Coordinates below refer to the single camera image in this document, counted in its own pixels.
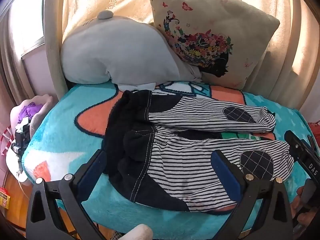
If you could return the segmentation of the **right human hand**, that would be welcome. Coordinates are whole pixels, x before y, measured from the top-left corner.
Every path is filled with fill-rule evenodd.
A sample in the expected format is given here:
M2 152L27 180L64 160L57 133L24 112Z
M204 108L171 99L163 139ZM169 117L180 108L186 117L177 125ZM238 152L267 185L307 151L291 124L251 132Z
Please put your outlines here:
M302 204L301 202L301 196L302 196L302 193L303 193L303 190L304 190L304 187L301 186L298 188L297 190L297 195L295 196L294 200L292 201L292 203L290 204L290 207L291 207L291 215L292 215L292 218L295 218L297 212L298 212L298 208L299 206ZM310 210L309 212L307 213L301 213L300 215L298 215L297 217L297 221L302 224L303 226L306 226L308 227L309 224L311 223L311 221L313 220L315 216L315 213L313 210Z

